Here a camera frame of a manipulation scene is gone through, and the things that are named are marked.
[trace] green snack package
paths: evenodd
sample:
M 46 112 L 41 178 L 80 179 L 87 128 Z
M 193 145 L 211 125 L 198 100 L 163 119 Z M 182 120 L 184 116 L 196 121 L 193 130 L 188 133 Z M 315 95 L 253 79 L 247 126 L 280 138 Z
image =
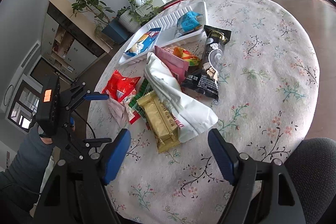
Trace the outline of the green snack package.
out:
M 128 104 L 132 110 L 135 110 L 139 113 L 139 115 L 145 120 L 146 115 L 145 111 L 138 105 L 137 100 L 140 99 L 142 96 L 146 95 L 147 93 L 151 92 L 153 89 L 149 84 L 148 80 L 145 78 L 140 86 L 139 92 L 132 98 L 131 102 Z

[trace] brown floor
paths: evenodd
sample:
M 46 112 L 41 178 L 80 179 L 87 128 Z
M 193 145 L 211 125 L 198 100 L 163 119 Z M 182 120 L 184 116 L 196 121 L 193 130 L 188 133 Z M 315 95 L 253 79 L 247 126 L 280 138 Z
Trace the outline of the brown floor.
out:
M 329 137 L 336 140 L 336 8 L 326 0 L 272 0 L 288 10 L 306 30 L 316 51 L 320 64 L 320 87 L 316 111 L 307 138 Z M 94 90 L 111 56 L 105 56 L 85 72 L 79 83 L 86 82 Z M 86 119 L 90 102 L 78 107 Z M 85 132 L 86 125 L 76 121 L 76 131 Z

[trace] cable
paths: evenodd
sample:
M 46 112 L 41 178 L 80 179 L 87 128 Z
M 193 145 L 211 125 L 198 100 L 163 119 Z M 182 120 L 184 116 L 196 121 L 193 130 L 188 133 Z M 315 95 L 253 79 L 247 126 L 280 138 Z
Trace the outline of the cable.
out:
M 95 134 L 95 132 L 93 131 L 93 129 L 92 129 L 92 127 L 89 125 L 89 123 L 76 111 L 76 110 L 74 110 L 73 112 L 75 112 L 77 115 L 78 115 L 78 117 L 80 117 L 88 126 L 89 126 L 89 128 L 91 129 L 91 131 L 92 131 L 92 134 L 93 134 L 93 137 L 94 138 L 96 138 L 96 134 Z
M 32 194 L 35 194 L 35 195 L 42 195 L 42 193 L 37 193 L 37 192 L 31 191 L 31 190 L 27 189 L 26 187 L 23 187 L 23 186 L 21 186 L 21 185 L 19 185 L 19 184 L 16 184 L 16 183 L 10 183 L 10 184 L 7 184 L 5 187 L 2 187 L 2 188 L 0 189 L 0 191 L 6 189 L 6 188 L 9 187 L 9 186 L 13 186 L 13 185 L 19 186 L 19 187 L 21 187 L 23 190 L 26 190 L 26 191 L 29 192 L 29 193 L 32 193 Z

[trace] floral tablecloth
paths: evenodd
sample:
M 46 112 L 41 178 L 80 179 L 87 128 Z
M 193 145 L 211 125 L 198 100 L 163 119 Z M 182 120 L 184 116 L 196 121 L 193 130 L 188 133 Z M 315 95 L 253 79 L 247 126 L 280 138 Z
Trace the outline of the floral tablecloth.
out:
M 185 92 L 214 110 L 219 118 L 214 127 L 239 152 L 255 160 L 285 161 L 307 134 L 318 96 L 319 64 L 307 33 L 270 0 L 186 0 L 158 17 L 198 1 L 206 2 L 209 25 L 232 35 L 220 70 L 219 101 Z M 205 40 L 184 46 L 201 56 Z M 102 91 L 115 69 L 143 77 L 145 60 L 118 66 L 126 46 L 111 60 L 96 91 Z M 91 102 L 88 121 L 97 137 L 114 139 L 120 130 L 105 101 Z M 107 186 L 115 210 L 144 224 L 217 223 L 232 187 L 209 149 L 208 133 L 158 154 L 143 120 L 125 127 L 131 147 Z M 92 137 L 89 128 L 87 133 Z

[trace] black snack package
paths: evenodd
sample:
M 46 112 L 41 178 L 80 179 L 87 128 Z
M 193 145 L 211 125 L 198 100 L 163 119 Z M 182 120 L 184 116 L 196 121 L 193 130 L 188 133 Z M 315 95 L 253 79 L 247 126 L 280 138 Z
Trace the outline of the black snack package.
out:
M 195 90 L 218 101 L 218 76 L 225 44 L 230 41 L 231 31 L 204 26 L 207 35 L 202 60 L 197 70 L 188 74 L 182 87 Z

